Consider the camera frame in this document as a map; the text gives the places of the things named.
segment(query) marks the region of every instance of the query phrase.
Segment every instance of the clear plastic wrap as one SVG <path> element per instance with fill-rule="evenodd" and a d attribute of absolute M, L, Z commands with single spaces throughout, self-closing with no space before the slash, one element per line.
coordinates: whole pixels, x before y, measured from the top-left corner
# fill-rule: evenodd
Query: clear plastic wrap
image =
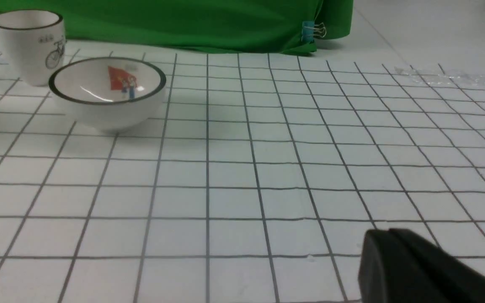
<path fill-rule="evenodd" d="M 443 69 L 402 69 L 396 67 L 395 70 L 396 74 L 408 76 L 418 84 L 485 88 L 485 75 L 483 74 L 468 74 L 456 69 L 445 71 Z"/>

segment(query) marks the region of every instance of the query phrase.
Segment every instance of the black object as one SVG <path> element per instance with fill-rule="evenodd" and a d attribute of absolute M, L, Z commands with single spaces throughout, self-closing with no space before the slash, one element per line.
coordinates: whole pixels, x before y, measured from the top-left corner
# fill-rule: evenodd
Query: black object
<path fill-rule="evenodd" d="M 366 232 L 358 282 L 364 303 L 485 303 L 485 276 L 406 229 Z"/>

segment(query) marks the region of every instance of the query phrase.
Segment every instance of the white bowl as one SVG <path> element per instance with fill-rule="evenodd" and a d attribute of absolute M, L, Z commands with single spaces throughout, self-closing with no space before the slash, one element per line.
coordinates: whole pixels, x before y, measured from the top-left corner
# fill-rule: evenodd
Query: white bowl
<path fill-rule="evenodd" d="M 153 64 L 102 57 L 58 69 L 48 81 L 56 104 L 70 117 L 102 132 L 145 121 L 165 100 L 166 75 Z"/>

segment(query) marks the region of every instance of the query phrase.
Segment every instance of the black rim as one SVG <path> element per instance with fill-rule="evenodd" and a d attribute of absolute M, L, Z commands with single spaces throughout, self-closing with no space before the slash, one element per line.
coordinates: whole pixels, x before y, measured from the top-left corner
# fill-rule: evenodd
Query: black rim
<path fill-rule="evenodd" d="M 152 69 L 154 69 L 158 73 L 158 75 L 160 76 L 160 83 L 158 84 L 158 86 L 154 90 L 152 90 L 152 92 L 145 94 L 144 96 L 141 96 L 141 97 L 138 97 L 138 98 L 132 98 L 132 99 L 129 99 L 129 100 L 121 100 L 121 101 L 113 101 L 113 102 L 94 102 L 94 101 L 78 100 L 77 98 L 73 98 L 71 96 L 67 96 L 67 95 L 63 94 L 62 92 L 60 92 L 60 90 L 58 90 L 56 88 L 56 77 L 62 70 L 66 69 L 67 67 L 73 66 L 74 64 L 82 63 L 82 62 L 85 62 L 85 61 L 103 60 L 103 59 L 121 59 L 121 60 L 134 61 L 134 62 L 137 62 L 137 63 L 145 64 L 148 67 L 151 67 Z M 153 96 L 154 94 L 160 92 L 160 90 L 162 90 L 162 88 L 164 88 L 165 85 L 166 85 L 166 75 L 164 74 L 164 72 L 161 69 L 159 69 L 158 67 L 156 67 L 153 64 L 150 64 L 148 62 L 144 62 L 142 60 L 123 58 L 123 57 L 98 57 L 98 58 L 91 58 L 91 59 L 76 61 L 76 62 L 70 63 L 70 64 L 65 65 L 64 67 L 56 70 L 56 72 L 53 73 L 52 76 L 50 76 L 50 80 L 48 80 L 48 87 L 57 96 L 64 98 L 65 100 L 72 101 L 72 102 L 82 103 L 82 104 L 91 104 L 91 105 L 116 105 L 116 104 L 122 104 L 122 103 L 138 102 L 140 100 L 143 100 L 145 98 L 148 98 L 148 97 Z"/>
<path fill-rule="evenodd" d="M 54 15 L 57 15 L 58 19 L 54 23 L 44 25 L 43 27 L 28 27 L 26 29 L 17 29 L 15 27 L 3 27 L 3 26 L 0 25 L 0 29 L 11 29 L 13 31 L 27 31 L 27 30 L 31 30 L 31 29 L 45 29 L 47 27 L 52 27 L 56 24 L 59 24 L 59 23 L 61 23 L 61 21 L 63 21 L 63 16 L 61 16 L 60 14 L 58 14 L 56 12 L 52 12 L 52 11 L 46 11 L 46 10 L 13 10 L 13 11 L 2 12 L 2 13 L 0 13 L 0 15 L 4 15 L 4 14 L 10 13 L 10 12 L 17 12 L 17 11 L 45 11 L 45 12 L 49 12 L 49 13 L 52 13 Z"/>

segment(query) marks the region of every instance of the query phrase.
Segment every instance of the ceramic mug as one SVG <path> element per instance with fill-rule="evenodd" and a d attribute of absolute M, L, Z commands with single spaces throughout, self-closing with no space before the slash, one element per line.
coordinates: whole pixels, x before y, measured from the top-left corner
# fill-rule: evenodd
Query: ceramic mug
<path fill-rule="evenodd" d="M 63 65 L 65 55 L 63 17 L 43 10 L 0 13 L 0 50 L 20 78 L 33 86 L 48 79 Z"/>

